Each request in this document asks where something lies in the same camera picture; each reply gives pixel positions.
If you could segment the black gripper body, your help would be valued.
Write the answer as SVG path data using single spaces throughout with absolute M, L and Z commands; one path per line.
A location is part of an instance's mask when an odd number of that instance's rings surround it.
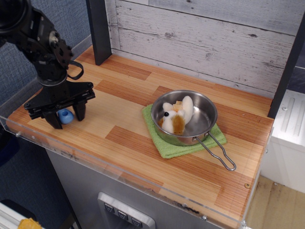
M 64 81 L 56 86 L 44 86 L 38 95 L 24 104 L 31 119 L 44 118 L 43 113 L 57 113 L 72 107 L 75 102 L 95 97 L 93 83 Z

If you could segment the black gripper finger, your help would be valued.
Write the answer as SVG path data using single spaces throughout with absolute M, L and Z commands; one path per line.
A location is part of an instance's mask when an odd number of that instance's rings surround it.
M 62 129 L 61 121 L 57 113 L 43 113 L 43 116 L 54 129 Z
M 80 101 L 73 104 L 73 109 L 78 121 L 82 121 L 85 118 L 86 103 L 87 101 Z

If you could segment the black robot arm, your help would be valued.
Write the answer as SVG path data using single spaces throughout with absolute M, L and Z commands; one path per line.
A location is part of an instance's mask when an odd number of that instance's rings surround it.
M 59 111 L 73 107 L 79 121 L 85 118 L 86 103 L 95 97 L 93 83 L 77 82 L 81 71 L 71 78 L 67 70 L 72 64 L 71 47 L 60 38 L 53 23 L 29 0 L 0 2 L 0 44 L 12 43 L 32 63 L 38 74 L 41 92 L 24 104 L 31 119 L 44 118 L 55 129 L 62 128 Z

